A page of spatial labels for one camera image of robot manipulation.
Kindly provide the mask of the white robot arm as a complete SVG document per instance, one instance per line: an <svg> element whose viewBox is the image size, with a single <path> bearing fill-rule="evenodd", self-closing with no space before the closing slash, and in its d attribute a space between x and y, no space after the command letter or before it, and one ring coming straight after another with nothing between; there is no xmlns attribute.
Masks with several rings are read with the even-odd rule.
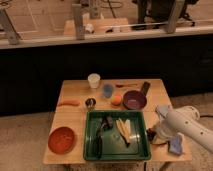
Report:
<svg viewBox="0 0 213 171"><path fill-rule="evenodd" d="M151 143L169 144L168 151L183 154L180 133L190 137L207 151L213 153L213 131L201 125L199 111L193 106L174 109L170 105L156 107L159 121L151 128Z"/></svg>

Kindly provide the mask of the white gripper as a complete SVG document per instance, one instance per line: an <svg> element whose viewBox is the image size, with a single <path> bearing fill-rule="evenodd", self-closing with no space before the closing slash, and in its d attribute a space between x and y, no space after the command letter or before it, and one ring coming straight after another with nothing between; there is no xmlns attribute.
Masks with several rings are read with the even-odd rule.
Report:
<svg viewBox="0 0 213 171"><path fill-rule="evenodd" d="M158 122L153 126L155 132L154 138L151 140L152 144L161 145L167 143L174 133L166 121Z"/></svg>

